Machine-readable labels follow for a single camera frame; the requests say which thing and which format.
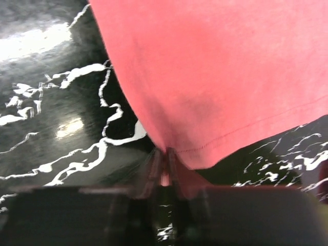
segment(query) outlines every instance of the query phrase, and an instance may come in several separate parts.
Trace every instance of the pink fabric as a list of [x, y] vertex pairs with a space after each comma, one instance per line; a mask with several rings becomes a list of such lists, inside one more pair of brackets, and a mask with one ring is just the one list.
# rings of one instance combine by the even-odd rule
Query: pink fabric
[[326, 0], [90, 0], [154, 143], [209, 168], [328, 112]]

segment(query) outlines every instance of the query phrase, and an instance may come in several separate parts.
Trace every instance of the fabric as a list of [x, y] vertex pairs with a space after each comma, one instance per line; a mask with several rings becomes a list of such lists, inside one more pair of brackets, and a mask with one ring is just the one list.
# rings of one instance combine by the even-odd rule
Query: fabric
[[326, 0], [90, 0], [122, 90], [191, 169], [328, 113]]

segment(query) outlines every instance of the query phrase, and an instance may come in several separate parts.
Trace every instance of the stitching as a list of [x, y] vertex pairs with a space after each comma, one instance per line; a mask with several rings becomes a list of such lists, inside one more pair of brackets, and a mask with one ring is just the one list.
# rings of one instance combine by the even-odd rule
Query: stitching
[[223, 137], [226, 137], [226, 136], [228, 136], [228, 135], [230, 135], [230, 134], [232, 134], [232, 133], [238, 132], [238, 131], [240, 131], [240, 130], [242, 130], [242, 129], [244, 129], [244, 128], [250, 127], [250, 126], [252, 126], [252, 125], [254, 125], [254, 124], [256, 124], [256, 123], [260, 123], [260, 122], [262, 122], [262, 121], [265, 121], [265, 120], [268, 120], [268, 119], [271, 119], [271, 118], [274, 118], [274, 117], [277, 117], [277, 116], [283, 115], [283, 114], [285, 114], [285, 113], [287, 113], [287, 112], [289, 112], [289, 111], [292, 111], [292, 110], [295, 110], [295, 109], [298, 109], [298, 108], [301, 108], [301, 107], [304, 107], [304, 106], [307, 106], [307, 105], [310, 105], [310, 104], [314, 104], [314, 103], [316, 103], [316, 102], [318, 102], [318, 101], [320, 101], [320, 100], [322, 100], [322, 99], [325, 99], [327, 96], [328, 96], [328, 95], [323, 96], [323, 97], [321, 97], [321, 98], [319, 98], [319, 99], [317, 99], [317, 100], [315, 100], [315, 101], [312, 101], [312, 102], [310, 102], [310, 103], [303, 104], [303, 105], [296, 106], [296, 107], [294, 107], [294, 108], [288, 109], [288, 110], [286, 110], [286, 111], [284, 111], [284, 112], [282, 112], [282, 113], [280, 113], [280, 114], [277, 114], [277, 115], [274, 115], [274, 116], [270, 116], [270, 117], [267, 117], [267, 118], [264, 118], [264, 119], [260, 119], [260, 120], [258, 120], [258, 121], [256, 121], [256, 122], [250, 123], [250, 124], [248, 124], [248, 125], [246, 125], [246, 126], [244, 126], [244, 127], [241, 127], [241, 128], [239, 128], [239, 129], [237, 129], [237, 130], [234, 130], [234, 131], [232, 131], [232, 132], [230, 132], [230, 133], [227, 133], [227, 134], [225, 134], [225, 135], [222, 135], [222, 136], [216, 137], [216, 138], [212, 139], [211, 141], [209, 141], [207, 144], [205, 144], [205, 145], [203, 145], [203, 146], [201, 146], [201, 147], [199, 147], [199, 148], [188, 149], [188, 150], [180, 150], [180, 151], [177, 151], [177, 152], [178, 152], [178, 153], [183, 153], [183, 152], [191, 152], [191, 151], [202, 150], [202, 149], [206, 148], [208, 145], [211, 145], [213, 142], [215, 142], [215, 141], [217, 141], [217, 140], [219, 140], [219, 139], [221, 139], [221, 138], [223, 138]]

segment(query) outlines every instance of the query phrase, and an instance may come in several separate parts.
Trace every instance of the black marble surface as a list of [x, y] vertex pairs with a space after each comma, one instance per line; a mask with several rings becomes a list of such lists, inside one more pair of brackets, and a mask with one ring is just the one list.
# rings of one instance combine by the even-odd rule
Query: black marble surface
[[[12, 186], [112, 185], [153, 149], [117, 82], [87, 1], [0, 3], [0, 208]], [[319, 200], [328, 116], [199, 170], [212, 183], [301, 185]], [[159, 241], [172, 231], [163, 200]]]

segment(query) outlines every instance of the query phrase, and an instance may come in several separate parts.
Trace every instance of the towel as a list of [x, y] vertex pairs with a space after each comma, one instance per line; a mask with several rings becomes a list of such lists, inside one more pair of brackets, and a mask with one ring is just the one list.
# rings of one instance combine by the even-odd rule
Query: towel
[[153, 142], [190, 169], [328, 112], [326, 0], [90, 0]]

